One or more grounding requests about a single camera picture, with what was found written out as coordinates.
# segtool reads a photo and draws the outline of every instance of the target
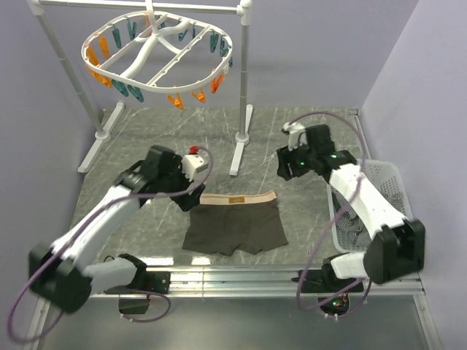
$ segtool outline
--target orange clothespin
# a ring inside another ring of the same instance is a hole
[[[98,82],[104,84],[105,86],[107,86],[108,88],[112,89],[112,82],[110,81],[109,78],[107,77],[103,77],[101,76],[100,74],[97,74],[95,71],[93,71],[91,68],[89,68],[89,66],[87,66],[88,69],[89,69],[89,72],[91,73],[91,75],[94,77],[95,80],[97,80]]]
[[[97,59],[97,55],[96,55],[96,53],[94,52],[93,48],[90,45],[86,46],[86,54],[88,56],[89,62],[93,66],[99,65],[99,60]]]
[[[107,86],[109,89],[113,88],[112,82],[110,81],[109,78],[107,78],[107,77],[101,77],[101,78],[102,78],[102,81],[101,81],[102,84]]]
[[[144,14],[144,16],[146,17],[146,28],[149,27],[151,25],[150,21],[149,21],[149,16],[146,14]]]
[[[202,104],[206,103],[206,96],[204,95],[204,90],[202,87],[200,87],[200,93],[195,93],[194,91],[191,92],[191,95],[193,95],[194,98],[196,98],[198,101],[200,101]]]
[[[221,74],[217,79],[214,78],[211,81],[211,93],[216,93],[217,89],[220,87],[220,84],[222,84],[223,80],[224,80],[224,76]]]
[[[177,94],[177,98],[173,98],[172,96],[170,95],[167,95],[167,98],[169,99],[170,102],[172,102],[172,104],[174,106],[176,106],[178,109],[183,109],[183,101],[182,101],[182,97],[180,97],[180,94],[178,93]]]
[[[107,39],[105,39],[101,34],[99,34],[99,46],[101,47],[102,54],[104,55],[104,57],[109,58],[109,45],[107,44]]]

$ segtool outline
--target waistband label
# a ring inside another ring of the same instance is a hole
[[[240,204],[245,203],[245,197],[230,197],[228,199],[229,204]]]

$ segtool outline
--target beige waistband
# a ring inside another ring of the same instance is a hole
[[[227,206],[229,204],[265,203],[276,198],[276,193],[274,191],[267,192],[262,195],[215,195],[206,193],[201,195],[199,203],[211,206]]]

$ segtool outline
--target stand base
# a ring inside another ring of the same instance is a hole
[[[97,158],[97,155],[101,151],[104,144],[110,140],[110,133],[112,132],[112,129],[117,123],[118,118],[120,118],[120,115],[122,115],[124,109],[125,104],[123,104],[123,102],[118,102],[117,106],[115,106],[114,111],[112,112],[109,119],[104,125],[104,131],[107,133],[108,137],[98,137],[96,133],[96,140],[94,141],[93,146],[90,148],[85,159],[78,167],[79,173],[87,173],[89,171],[90,167],[93,165],[94,161]]]
[[[248,104],[247,105],[247,121],[246,121],[246,124],[245,124],[245,130],[246,130],[247,134],[248,134],[248,130],[250,129],[250,122],[251,122],[252,114],[253,114],[253,105]],[[248,137],[246,142],[240,142],[240,141],[238,141],[238,138],[237,138],[235,153],[233,154],[231,170],[229,171],[229,174],[231,176],[237,176],[239,174],[240,163],[242,161],[242,156],[243,156],[243,149],[248,144],[249,140],[250,140],[250,138]]]

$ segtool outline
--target boxer briefs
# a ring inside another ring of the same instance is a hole
[[[263,195],[203,194],[190,210],[183,249],[231,256],[257,254],[288,244],[274,191]]]

